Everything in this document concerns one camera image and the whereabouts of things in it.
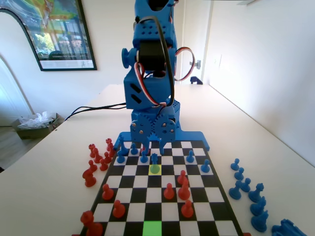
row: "green square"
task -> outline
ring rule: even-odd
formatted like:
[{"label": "green square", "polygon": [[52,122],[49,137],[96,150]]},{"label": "green square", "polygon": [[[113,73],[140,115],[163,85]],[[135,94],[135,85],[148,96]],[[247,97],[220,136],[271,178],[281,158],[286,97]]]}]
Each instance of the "green square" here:
[{"label": "green square", "polygon": [[161,221],[143,222],[142,236],[162,236],[162,222]]}]

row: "chessboard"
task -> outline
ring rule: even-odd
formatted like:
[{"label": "chessboard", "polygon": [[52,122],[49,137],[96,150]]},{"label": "chessboard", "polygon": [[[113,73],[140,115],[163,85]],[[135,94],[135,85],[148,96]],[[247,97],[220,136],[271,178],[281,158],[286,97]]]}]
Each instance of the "chessboard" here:
[{"label": "chessboard", "polygon": [[[175,141],[167,143],[164,154],[159,152],[159,142],[150,143],[147,163],[140,161],[141,144],[135,143],[138,153],[130,152],[131,142],[124,145],[129,149],[124,163],[113,158],[102,185],[114,190],[114,197],[105,201],[100,188],[91,211],[94,222],[103,226],[104,236],[243,236],[219,177],[202,141]],[[194,162],[186,157],[193,150]],[[150,172],[150,156],[158,154],[160,171]],[[210,172],[201,171],[205,159],[210,160]],[[189,200],[193,216],[185,218],[181,207],[185,201],[178,197],[181,185],[177,178],[181,170],[189,180]],[[164,190],[171,183],[175,191],[172,200],[164,197]],[[114,201],[126,207],[122,218],[113,216]],[[86,236],[84,227],[80,236]]]}]

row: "poster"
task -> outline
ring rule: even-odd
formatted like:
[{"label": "poster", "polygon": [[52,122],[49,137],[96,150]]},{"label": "poster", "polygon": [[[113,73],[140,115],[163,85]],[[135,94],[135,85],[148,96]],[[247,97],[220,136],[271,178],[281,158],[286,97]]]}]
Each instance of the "poster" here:
[{"label": "poster", "polygon": [[22,22],[42,71],[96,70],[81,0],[0,0],[0,11]]}]

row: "plastic bag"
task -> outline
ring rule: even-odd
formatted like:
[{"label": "plastic bag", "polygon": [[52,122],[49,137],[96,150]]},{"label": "plastic bag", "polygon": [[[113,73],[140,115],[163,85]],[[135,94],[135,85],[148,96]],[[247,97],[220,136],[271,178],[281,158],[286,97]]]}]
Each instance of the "plastic bag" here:
[{"label": "plastic bag", "polygon": [[52,112],[43,112],[43,114],[37,113],[37,118],[23,118],[20,117],[20,125],[18,128],[20,129],[40,129],[48,127],[52,121],[56,118],[56,113]]}]

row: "tabletop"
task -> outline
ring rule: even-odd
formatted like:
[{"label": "tabletop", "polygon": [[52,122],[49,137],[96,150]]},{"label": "tabletop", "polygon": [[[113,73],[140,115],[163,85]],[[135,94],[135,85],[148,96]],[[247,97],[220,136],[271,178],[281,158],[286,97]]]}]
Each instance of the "tabletop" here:
[{"label": "tabletop", "polygon": [[[315,168],[210,86],[176,86],[183,130],[202,131],[209,155],[243,232],[271,235],[284,218],[307,235],[315,235]],[[123,85],[109,85],[88,106],[125,101]],[[129,131],[130,110],[80,113],[58,127],[25,156],[0,174],[0,231],[4,236],[69,236],[82,229],[80,217],[90,210],[105,173],[96,172],[96,185],[87,188],[82,173],[89,167],[88,145],[105,152],[106,138]],[[251,187],[264,184],[268,229],[251,226],[249,206],[228,195],[236,179],[230,164],[240,159]]]}]

